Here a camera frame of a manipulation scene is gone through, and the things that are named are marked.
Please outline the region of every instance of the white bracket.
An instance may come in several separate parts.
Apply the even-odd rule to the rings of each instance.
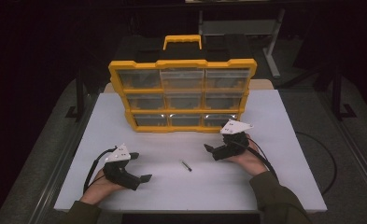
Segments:
[[[116,150],[114,150],[106,159],[105,162],[112,161],[128,161],[131,159],[130,152],[128,151],[127,146],[122,144]]]
[[[253,125],[230,119],[220,130],[222,134],[235,134],[253,128]]]

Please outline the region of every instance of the person's right hand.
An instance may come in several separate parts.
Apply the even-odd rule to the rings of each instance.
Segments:
[[[256,147],[256,145],[252,141],[250,140],[248,141],[249,141],[249,146],[251,148],[255,149],[256,151],[259,151],[259,149]],[[259,175],[263,172],[268,171],[264,163],[262,163],[262,161],[259,158],[257,158],[255,155],[253,155],[248,150],[245,150],[245,152],[242,153],[241,155],[231,156],[225,160],[233,161],[239,164],[240,166],[242,166],[242,168],[244,168],[245,171],[247,171],[252,176]]]

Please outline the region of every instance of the olive green sleeve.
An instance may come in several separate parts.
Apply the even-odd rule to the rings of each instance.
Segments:
[[[96,205],[75,201],[61,224],[96,224],[101,209]]]
[[[250,180],[258,208],[264,213],[265,224],[312,223],[297,196],[281,186],[271,172],[264,172]]]

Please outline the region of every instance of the yellow handle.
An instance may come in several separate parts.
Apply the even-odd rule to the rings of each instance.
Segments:
[[[165,41],[163,42],[163,50],[166,50],[166,45],[169,42],[198,42],[198,47],[200,49],[203,48],[200,35],[168,35],[165,37]]]

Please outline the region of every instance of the storage compartment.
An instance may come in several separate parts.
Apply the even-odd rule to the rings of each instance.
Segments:
[[[199,114],[171,114],[169,119],[172,126],[199,126],[201,124]]]
[[[167,91],[200,91],[203,87],[204,69],[168,68],[161,70],[160,75]]]
[[[164,109],[162,94],[126,94],[131,109]]]
[[[206,92],[206,109],[238,109],[242,92]]]
[[[223,127],[230,119],[237,119],[236,114],[207,114],[204,115],[204,126]]]
[[[207,68],[205,69],[205,87],[245,91],[250,69],[248,68]]]
[[[166,126],[164,114],[136,114],[134,115],[137,126]]]
[[[124,89],[160,88],[160,71],[158,69],[116,70]]]
[[[200,92],[169,92],[165,94],[165,100],[169,109],[199,109],[202,94]]]

